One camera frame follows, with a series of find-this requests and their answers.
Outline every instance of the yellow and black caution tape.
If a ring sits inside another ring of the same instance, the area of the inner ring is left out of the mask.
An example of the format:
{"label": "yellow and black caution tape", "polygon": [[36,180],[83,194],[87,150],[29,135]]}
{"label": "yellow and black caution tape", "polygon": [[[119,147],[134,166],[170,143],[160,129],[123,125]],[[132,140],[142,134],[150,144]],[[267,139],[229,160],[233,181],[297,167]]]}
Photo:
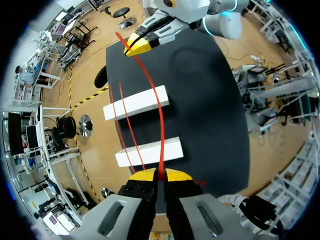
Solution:
{"label": "yellow and black caution tape", "polygon": [[265,60],[265,62],[266,62],[267,64],[275,64],[275,65],[281,65],[281,64],[282,64],[282,63],[279,63],[279,62],[267,61],[267,60]]}
{"label": "yellow and black caution tape", "polygon": [[[70,105],[70,108],[71,108],[71,79],[72,79],[72,69],[73,69],[73,68],[71,67],[70,78],[69,78],[69,105]],[[76,137],[76,136],[74,137],[74,141],[75,141],[75,146],[78,147],[78,142],[77,142],[77,137]],[[92,190],[92,192],[94,193],[94,195],[95,195],[96,199],[98,200],[98,202],[100,202],[100,199],[99,199],[99,197],[98,197],[98,195],[97,195],[97,193],[96,193],[96,191],[95,191],[94,187],[92,186],[92,183],[91,183],[91,181],[90,181],[90,179],[89,179],[89,176],[88,176],[88,173],[87,173],[87,171],[86,171],[84,162],[82,161],[82,158],[81,158],[81,154],[79,155],[79,159],[80,159],[80,163],[81,163],[82,169],[83,169],[83,171],[84,171],[84,174],[85,174],[85,176],[86,176],[86,179],[88,180],[88,182],[89,182],[89,184],[90,184],[91,190]]]}
{"label": "yellow and black caution tape", "polygon": [[71,108],[71,78],[72,78],[72,69],[73,67],[71,67],[71,72],[70,72],[70,78],[69,78],[69,106]]}
{"label": "yellow and black caution tape", "polygon": [[98,91],[97,93],[95,93],[95,94],[93,94],[93,95],[91,95],[91,96],[86,97],[85,99],[83,99],[82,101],[80,101],[79,103],[77,103],[76,105],[74,105],[74,106],[72,107],[72,110],[75,110],[75,108],[79,107],[81,104],[83,104],[83,103],[89,101],[90,99],[93,99],[94,97],[102,94],[102,93],[103,93],[104,91],[106,91],[107,89],[109,89],[109,88],[108,88],[108,87],[105,87],[105,88],[101,89],[100,91]]}

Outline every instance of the computer monitor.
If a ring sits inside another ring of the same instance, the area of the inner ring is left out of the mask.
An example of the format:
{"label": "computer monitor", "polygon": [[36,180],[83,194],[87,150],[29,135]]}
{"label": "computer monitor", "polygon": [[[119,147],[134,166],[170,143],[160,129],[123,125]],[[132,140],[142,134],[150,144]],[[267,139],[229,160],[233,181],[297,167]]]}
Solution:
{"label": "computer monitor", "polygon": [[54,35],[63,35],[64,31],[66,29],[67,26],[61,24],[59,26],[56,27],[56,29],[54,30]]}
{"label": "computer monitor", "polygon": [[60,12],[60,13],[58,14],[58,16],[56,16],[55,20],[58,21],[58,22],[60,22],[61,19],[63,19],[65,15],[67,15],[67,13],[64,12],[64,11],[62,11],[62,12]]}
{"label": "computer monitor", "polygon": [[36,125],[26,126],[26,139],[28,142],[29,149],[36,149],[39,147]]}

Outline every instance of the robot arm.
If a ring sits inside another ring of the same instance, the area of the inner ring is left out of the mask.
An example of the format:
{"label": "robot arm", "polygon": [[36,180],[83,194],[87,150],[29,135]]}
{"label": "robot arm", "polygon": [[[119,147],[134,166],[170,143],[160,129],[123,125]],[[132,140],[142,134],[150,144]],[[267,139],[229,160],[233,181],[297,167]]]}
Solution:
{"label": "robot arm", "polygon": [[198,29],[228,39],[240,36],[240,12],[249,0],[155,0],[158,10],[128,39],[128,57],[174,41],[185,29]]}

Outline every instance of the computer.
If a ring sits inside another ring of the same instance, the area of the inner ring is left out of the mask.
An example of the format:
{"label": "computer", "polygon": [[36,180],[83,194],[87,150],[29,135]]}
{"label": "computer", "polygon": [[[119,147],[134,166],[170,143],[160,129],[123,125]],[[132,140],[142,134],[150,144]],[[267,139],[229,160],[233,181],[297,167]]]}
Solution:
{"label": "computer", "polygon": [[29,149],[37,149],[42,147],[42,141],[40,138],[39,129],[37,131],[37,125],[26,126],[26,139],[29,146]]}

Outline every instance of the black round object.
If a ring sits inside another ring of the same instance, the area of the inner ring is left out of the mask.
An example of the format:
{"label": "black round object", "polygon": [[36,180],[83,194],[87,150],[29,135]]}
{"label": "black round object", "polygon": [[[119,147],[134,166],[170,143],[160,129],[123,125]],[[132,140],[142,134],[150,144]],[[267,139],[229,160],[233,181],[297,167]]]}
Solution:
{"label": "black round object", "polygon": [[174,5],[171,0],[163,0],[163,3],[169,8],[171,8]]}
{"label": "black round object", "polygon": [[128,8],[128,7],[120,8],[119,10],[114,12],[113,17],[114,18],[122,17],[122,16],[126,15],[129,11],[130,11],[130,8]]}
{"label": "black round object", "polygon": [[61,117],[57,120],[57,127],[59,130],[59,133],[63,133],[65,131],[64,127],[65,127],[65,120],[66,118]]}
{"label": "black round object", "polygon": [[85,124],[85,128],[91,131],[91,130],[92,130],[92,121],[88,121],[88,122]]}
{"label": "black round object", "polygon": [[97,89],[102,88],[108,82],[107,66],[104,66],[96,75],[94,85]]}
{"label": "black round object", "polygon": [[72,116],[68,116],[64,121],[64,133],[68,139],[73,139],[76,136],[77,125]]}
{"label": "black round object", "polygon": [[54,144],[57,147],[60,147],[62,144],[64,144],[59,134],[58,128],[56,128],[55,126],[51,130],[51,137],[53,139]]}

